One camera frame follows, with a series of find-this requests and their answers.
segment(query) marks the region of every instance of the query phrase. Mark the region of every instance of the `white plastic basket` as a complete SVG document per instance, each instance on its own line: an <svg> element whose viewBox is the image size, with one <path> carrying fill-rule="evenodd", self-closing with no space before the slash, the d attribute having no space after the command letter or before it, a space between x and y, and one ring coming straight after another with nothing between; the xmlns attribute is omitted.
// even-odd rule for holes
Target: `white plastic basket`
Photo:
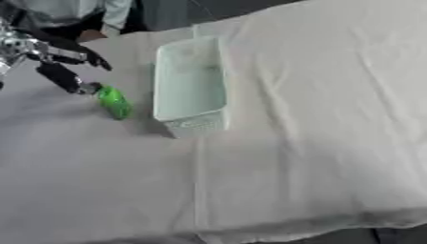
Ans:
<svg viewBox="0 0 427 244"><path fill-rule="evenodd" d="M161 47L157 52L154 118L176 137L227 127L227 93L217 38L203 37Z"/></svg>

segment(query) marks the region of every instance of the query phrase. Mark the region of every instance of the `green plastic bottle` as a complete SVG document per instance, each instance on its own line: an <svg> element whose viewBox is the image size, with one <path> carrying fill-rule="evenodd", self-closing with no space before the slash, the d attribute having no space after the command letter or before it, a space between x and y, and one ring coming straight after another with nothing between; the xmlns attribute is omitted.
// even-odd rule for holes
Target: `green plastic bottle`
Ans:
<svg viewBox="0 0 427 244"><path fill-rule="evenodd" d="M118 89L103 86L97 93L99 102L108 110L115 119L122 120L127 118L132 111L132 106L126 101L122 92Z"/></svg>

